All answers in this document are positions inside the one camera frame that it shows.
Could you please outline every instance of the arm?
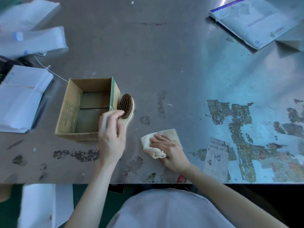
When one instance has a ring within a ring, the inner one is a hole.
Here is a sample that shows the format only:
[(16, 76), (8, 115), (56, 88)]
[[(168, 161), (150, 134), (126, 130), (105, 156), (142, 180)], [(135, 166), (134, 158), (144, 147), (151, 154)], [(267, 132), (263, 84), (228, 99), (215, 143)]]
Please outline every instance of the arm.
[(124, 111), (113, 110), (100, 117), (98, 132), (100, 159), (96, 163), (92, 180), (65, 228), (99, 226), (112, 173), (125, 149), (125, 128), (118, 119), (123, 114)]
[(169, 138), (155, 135), (150, 141), (151, 147), (167, 154), (167, 158), (161, 159), (162, 163), (189, 179), (235, 227), (287, 227), (244, 196), (200, 171)]

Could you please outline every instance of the green floor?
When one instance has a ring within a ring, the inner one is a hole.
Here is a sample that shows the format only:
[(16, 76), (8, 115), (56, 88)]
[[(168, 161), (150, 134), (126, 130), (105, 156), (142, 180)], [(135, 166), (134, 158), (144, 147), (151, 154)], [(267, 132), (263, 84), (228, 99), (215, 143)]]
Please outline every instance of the green floor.
[[(79, 202), (87, 184), (74, 184), (74, 207)], [(119, 211), (124, 202), (132, 196), (137, 190), (138, 185), (125, 185), (123, 193), (115, 193), (108, 191), (105, 200), (105, 206), (100, 220), (99, 227), (106, 227), (114, 214)], [(20, 213), (20, 204), (22, 197), (22, 185), (17, 184), (13, 186), (11, 197), (9, 200), (0, 203), (0, 221), (1, 227), (17, 227), (17, 220)]]

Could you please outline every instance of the cable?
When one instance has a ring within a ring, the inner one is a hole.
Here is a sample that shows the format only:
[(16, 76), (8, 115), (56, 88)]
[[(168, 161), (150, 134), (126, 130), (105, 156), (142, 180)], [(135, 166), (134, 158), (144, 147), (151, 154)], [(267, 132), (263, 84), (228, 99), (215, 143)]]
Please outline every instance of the cable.
[(38, 61), (38, 63), (45, 68), (47, 71), (51, 72), (52, 74), (55, 74), (54, 72), (50, 71), (47, 67), (45, 67), (43, 64), (41, 64), (41, 62), (36, 58), (36, 56), (34, 55), (34, 58)]

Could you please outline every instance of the hair brush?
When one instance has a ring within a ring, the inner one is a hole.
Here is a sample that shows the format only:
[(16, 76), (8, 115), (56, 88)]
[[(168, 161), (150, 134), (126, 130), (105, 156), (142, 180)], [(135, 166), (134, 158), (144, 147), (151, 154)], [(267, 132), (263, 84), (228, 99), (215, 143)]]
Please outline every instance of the hair brush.
[(120, 119), (127, 130), (127, 125), (131, 121), (134, 114), (134, 100), (131, 95), (125, 94), (122, 96), (118, 104), (118, 110), (123, 110), (125, 112)]

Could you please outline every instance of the metal table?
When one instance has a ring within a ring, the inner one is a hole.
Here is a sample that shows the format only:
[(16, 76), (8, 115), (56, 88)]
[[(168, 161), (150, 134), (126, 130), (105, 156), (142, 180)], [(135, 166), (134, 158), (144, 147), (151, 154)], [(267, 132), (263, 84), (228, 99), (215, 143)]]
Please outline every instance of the metal table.
[[(253, 51), (207, 17), (231, 0), (61, 1), (45, 28), (64, 26), (69, 51), (41, 62), (64, 79), (113, 76), (135, 101), (111, 183), (176, 182), (139, 142), (172, 128), (201, 169), (210, 137), (229, 142), (227, 182), (304, 182), (304, 53), (275, 42)], [(1, 183), (89, 182), (97, 142), (54, 135), (66, 84), (54, 77), (34, 129), (1, 133)]]

